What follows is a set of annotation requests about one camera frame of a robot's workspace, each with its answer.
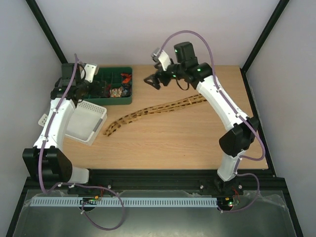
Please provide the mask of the yellow leopard print tie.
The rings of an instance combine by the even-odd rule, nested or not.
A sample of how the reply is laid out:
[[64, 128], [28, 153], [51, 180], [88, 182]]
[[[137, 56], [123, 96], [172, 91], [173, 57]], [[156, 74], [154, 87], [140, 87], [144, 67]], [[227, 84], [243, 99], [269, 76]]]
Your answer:
[[129, 113], [125, 116], [118, 118], [113, 121], [104, 131], [104, 135], [109, 137], [123, 125], [133, 123], [137, 120], [140, 120], [142, 117], [156, 114], [163, 114], [168, 112], [177, 111], [187, 107], [191, 107], [200, 103], [206, 102], [206, 98], [201, 94], [196, 94], [193, 96], [186, 97], [177, 101], [172, 101], [164, 104], [159, 104], [144, 109], [137, 110], [135, 112]]

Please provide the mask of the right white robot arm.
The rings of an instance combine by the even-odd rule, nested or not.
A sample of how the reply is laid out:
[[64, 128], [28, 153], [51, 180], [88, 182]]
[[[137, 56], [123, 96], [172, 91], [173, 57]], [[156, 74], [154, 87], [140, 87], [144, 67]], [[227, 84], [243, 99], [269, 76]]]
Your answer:
[[157, 48], [151, 55], [155, 62], [156, 73], [145, 82], [155, 89], [161, 85], [168, 86], [171, 80], [184, 79], [211, 105], [221, 119], [226, 133], [219, 139], [223, 158], [215, 181], [216, 190], [227, 193], [232, 187], [232, 179], [237, 175], [237, 169], [242, 155], [249, 149], [255, 138], [259, 121], [250, 118], [230, 98], [219, 83], [208, 63], [199, 63], [193, 45], [186, 41], [174, 46], [177, 62], [168, 54]]

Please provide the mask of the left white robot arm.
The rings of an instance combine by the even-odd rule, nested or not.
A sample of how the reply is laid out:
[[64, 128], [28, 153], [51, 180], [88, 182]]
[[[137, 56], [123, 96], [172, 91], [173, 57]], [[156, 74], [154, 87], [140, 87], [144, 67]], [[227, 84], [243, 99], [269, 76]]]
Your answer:
[[89, 170], [72, 164], [63, 144], [68, 137], [92, 145], [107, 119], [106, 108], [83, 99], [92, 92], [97, 72], [95, 64], [62, 64], [62, 76], [50, 93], [49, 113], [41, 118], [42, 132], [22, 154], [30, 176], [41, 185], [48, 181], [86, 184], [89, 180]]

